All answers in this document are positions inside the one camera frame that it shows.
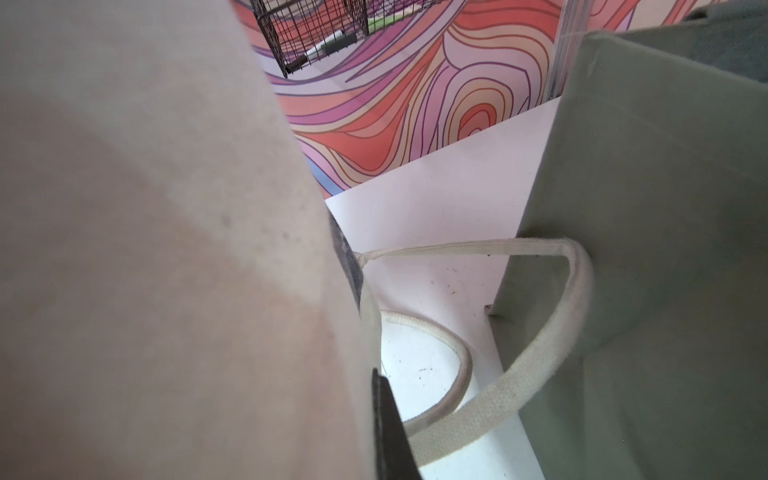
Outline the cream canvas tote bag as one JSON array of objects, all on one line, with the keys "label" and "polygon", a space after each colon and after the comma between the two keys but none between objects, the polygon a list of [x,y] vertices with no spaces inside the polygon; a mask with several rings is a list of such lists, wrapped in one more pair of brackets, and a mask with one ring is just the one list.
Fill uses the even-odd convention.
[{"label": "cream canvas tote bag", "polygon": [[1,5],[1,475],[377,479],[372,371],[416,466],[553,376],[593,288],[471,400],[442,326],[381,311],[226,1]]}]

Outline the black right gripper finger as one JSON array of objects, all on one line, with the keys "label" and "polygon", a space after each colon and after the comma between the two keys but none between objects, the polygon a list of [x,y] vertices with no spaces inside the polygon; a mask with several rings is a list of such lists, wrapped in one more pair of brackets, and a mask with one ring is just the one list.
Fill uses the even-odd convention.
[{"label": "black right gripper finger", "polygon": [[388,379],[372,371],[375,467],[378,480],[421,480]]}]

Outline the olive green canvas bag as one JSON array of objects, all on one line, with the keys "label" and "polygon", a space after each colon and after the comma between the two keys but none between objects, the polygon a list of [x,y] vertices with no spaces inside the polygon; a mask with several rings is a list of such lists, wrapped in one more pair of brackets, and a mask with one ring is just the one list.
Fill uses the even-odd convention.
[{"label": "olive green canvas bag", "polygon": [[580,337],[520,418],[548,479],[767,475],[767,5],[581,42],[522,237],[578,241]]}]

